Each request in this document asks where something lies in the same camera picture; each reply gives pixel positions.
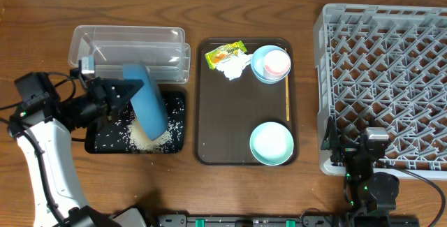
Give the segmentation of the dark blue plate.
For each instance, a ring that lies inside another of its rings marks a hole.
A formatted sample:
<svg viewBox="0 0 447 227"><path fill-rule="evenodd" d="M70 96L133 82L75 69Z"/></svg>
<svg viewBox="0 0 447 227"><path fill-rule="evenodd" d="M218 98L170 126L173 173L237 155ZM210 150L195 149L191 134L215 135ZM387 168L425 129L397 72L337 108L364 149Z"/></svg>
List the dark blue plate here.
<svg viewBox="0 0 447 227"><path fill-rule="evenodd" d="M168 128L168 115L159 86L142 64L124 64L123 78L142 80L143 86L132 97L131 105L146 136L156 140Z"/></svg>

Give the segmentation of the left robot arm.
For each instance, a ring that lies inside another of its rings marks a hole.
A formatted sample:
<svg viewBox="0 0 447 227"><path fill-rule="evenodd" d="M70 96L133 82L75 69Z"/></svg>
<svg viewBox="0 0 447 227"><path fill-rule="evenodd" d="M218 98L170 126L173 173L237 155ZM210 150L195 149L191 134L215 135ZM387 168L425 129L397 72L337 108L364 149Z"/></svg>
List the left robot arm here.
<svg viewBox="0 0 447 227"><path fill-rule="evenodd" d="M143 86L141 80L83 80L85 94L61 100L48 73L15 81L22 102L6 123L27 161L35 226L146 226L137 207L115 216L89 206L71 154L71 133L118 115Z"/></svg>

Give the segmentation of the white rice pile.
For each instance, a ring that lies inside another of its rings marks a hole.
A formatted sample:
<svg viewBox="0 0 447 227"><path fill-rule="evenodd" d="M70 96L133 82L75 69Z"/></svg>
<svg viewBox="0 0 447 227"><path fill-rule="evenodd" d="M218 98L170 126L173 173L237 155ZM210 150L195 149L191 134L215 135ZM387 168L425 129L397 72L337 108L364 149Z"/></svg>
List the white rice pile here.
<svg viewBox="0 0 447 227"><path fill-rule="evenodd" d="M130 114L130 124L127 126L129 142L139 152L162 153L164 149L173 142L171 132L165 131L155 140L150 140L138 121L135 112Z"/></svg>

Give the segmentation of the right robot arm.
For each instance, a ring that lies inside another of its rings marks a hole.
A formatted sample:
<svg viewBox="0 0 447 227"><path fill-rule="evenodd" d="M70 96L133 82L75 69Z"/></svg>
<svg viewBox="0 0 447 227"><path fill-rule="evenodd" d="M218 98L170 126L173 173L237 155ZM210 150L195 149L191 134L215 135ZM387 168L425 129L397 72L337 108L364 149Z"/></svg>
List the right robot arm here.
<svg viewBox="0 0 447 227"><path fill-rule="evenodd" d="M322 150L330 160L345 167L344 197L355 210L367 213L396 209L399 179L389 173L374 172L374 163L385 156L390 137L383 127L367 127L353 142L344 142L332 118L327 121Z"/></svg>

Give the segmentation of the mint green bowl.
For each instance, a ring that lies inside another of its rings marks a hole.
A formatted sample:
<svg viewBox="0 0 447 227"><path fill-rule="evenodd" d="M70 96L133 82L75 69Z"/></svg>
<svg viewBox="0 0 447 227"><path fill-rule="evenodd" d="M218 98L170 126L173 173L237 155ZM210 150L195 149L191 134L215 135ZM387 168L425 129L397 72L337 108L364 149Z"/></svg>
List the mint green bowl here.
<svg viewBox="0 0 447 227"><path fill-rule="evenodd" d="M292 157L295 143L283 124L265 122L252 131L249 148L253 157L263 165L280 166Z"/></svg>

